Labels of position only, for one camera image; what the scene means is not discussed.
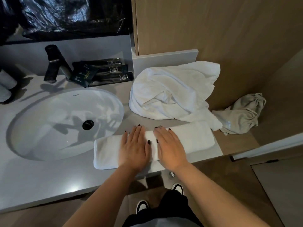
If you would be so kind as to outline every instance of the black plastic bag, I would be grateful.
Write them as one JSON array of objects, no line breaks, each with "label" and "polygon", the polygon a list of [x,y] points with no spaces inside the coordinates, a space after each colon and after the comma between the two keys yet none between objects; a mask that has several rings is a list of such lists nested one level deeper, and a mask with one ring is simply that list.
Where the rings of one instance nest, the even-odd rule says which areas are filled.
[{"label": "black plastic bag", "polygon": [[18,21],[7,0],[0,0],[0,45],[14,34]]},{"label": "black plastic bag", "polygon": [[20,0],[28,27],[23,36],[36,41],[121,35],[132,26],[131,0]]}]

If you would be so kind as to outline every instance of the pants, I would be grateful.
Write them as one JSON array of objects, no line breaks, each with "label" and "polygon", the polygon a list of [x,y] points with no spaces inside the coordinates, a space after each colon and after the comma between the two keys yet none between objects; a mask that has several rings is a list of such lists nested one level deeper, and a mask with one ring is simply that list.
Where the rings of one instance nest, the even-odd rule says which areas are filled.
[{"label": "pants", "polygon": [[176,190],[167,191],[157,208],[143,209],[138,214],[128,216],[122,227],[129,227],[148,222],[152,219],[167,217],[185,218],[203,227],[202,223],[188,206],[187,197]]}]

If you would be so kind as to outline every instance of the finger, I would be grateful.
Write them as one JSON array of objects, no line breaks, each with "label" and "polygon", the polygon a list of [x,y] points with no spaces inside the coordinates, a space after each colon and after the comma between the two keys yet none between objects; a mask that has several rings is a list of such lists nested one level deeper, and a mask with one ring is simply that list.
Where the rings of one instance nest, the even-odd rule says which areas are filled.
[{"label": "finger", "polygon": [[140,133],[139,133],[139,137],[138,137],[138,142],[139,143],[146,142],[146,140],[145,140],[145,127],[144,126],[141,127],[141,130],[140,130]]},{"label": "finger", "polygon": [[152,145],[150,141],[147,141],[145,143],[145,159],[146,160],[150,160],[151,158],[151,152],[152,152]]},{"label": "finger", "polygon": [[138,142],[138,138],[139,138],[139,134],[140,134],[140,131],[141,131],[141,128],[142,126],[137,126],[135,132],[134,132],[134,136],[132,138],[132,142]]},{"label": "finger", "polygon": [[160,126],[156,128],[157,131],[164,137],[164,139],[168,142],[173,139],[172,135],[165,129],[165,127]]},{"label": "finger", "polygon": [[157,147],[158,147],[158,158],[160,161],[162,161],[162,149],[160,143],[158,143]]},{"label": "finger", "polygon": [[121,138],[121,146],[125,145],[127,142],[127,132],[125,131]]},{"label": "finger", "polygon": [[163,137],[163,135],[159,132],[159,129],[157,128],[154,129],[154,135],[156,136],[159,143],[166,143],[166,140]]},{"label": "finger", "polygon": [[132,138],[134,136],[134,132],[136,131],[136,126],[133,127],[133,129],[131,130],[131,133],[129,134],[128,138],[127,138],[127,142],[130,143],[132,141]]},{"label": "finger", "polygon": [[168,132],[172,135],[172,137],[174,138],[174,140],[180,141],[179,137],[176,135],[176,133],[172,129],[169,128]]}]

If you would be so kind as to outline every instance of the sink drain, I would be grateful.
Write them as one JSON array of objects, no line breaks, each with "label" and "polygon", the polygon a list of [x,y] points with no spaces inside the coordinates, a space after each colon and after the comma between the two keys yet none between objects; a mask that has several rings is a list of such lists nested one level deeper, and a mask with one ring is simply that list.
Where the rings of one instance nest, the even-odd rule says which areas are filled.
[{"label": "sink drain", "polygon": [[83,124],[82,124],[82,128],[84,130],[90,130],[92,129],[94,126],[94,122],[92,120],[86,120]]}]

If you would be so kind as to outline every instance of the black and white shoe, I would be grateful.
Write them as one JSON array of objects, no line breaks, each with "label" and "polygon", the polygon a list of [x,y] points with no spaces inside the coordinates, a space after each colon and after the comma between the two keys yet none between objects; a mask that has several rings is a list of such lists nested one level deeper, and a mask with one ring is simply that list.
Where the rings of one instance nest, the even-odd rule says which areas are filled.
[{"label": "black and white shoe", "polygon": [[176,191],[178,191],[180,194],[184,195],[183,187],[182,187],[179,183],[175,183],[175,184],[172,186],[172,190],[176,190]]},{"label": "black and white shoe", "polygon": [[137,204],[136,214],[139,213],[141,210],[148,209],[148,208],[149,208],[148,202],[146,200],[141,200]]}]

